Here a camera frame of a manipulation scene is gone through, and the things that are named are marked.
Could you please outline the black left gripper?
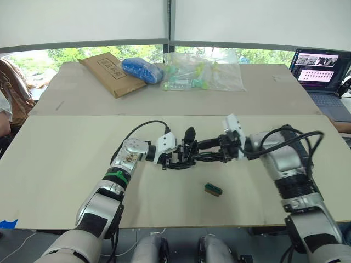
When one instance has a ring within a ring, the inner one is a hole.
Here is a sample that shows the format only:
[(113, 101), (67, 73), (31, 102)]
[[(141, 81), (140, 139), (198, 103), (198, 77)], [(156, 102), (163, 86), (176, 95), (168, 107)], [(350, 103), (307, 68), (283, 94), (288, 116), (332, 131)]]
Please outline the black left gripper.
[[(175, 150), (177, 154), (183, 154), (183, 145), (179, 144)], [(161, 155), (162, 170), (173, 169), (173, 170), (183, 170), (189, 169), (196, 165), (195, 162), (191, 163), (173, 163), (172, 162), (173, 153), (163, 153)]]

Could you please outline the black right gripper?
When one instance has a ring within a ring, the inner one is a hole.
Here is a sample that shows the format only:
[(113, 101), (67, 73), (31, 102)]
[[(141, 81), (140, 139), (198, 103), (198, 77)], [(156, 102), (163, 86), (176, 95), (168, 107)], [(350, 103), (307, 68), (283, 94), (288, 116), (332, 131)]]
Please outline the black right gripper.
[(191, 156), (191, 159), (199, 162), (223, 162), (227, 163), (239, 156), (239, 134), (230, 131), (221, 134), (218, 138), (206, 139), (197, 142), (199, 150), (211, 149), (220, 146), (220, 152), (201, 152)]

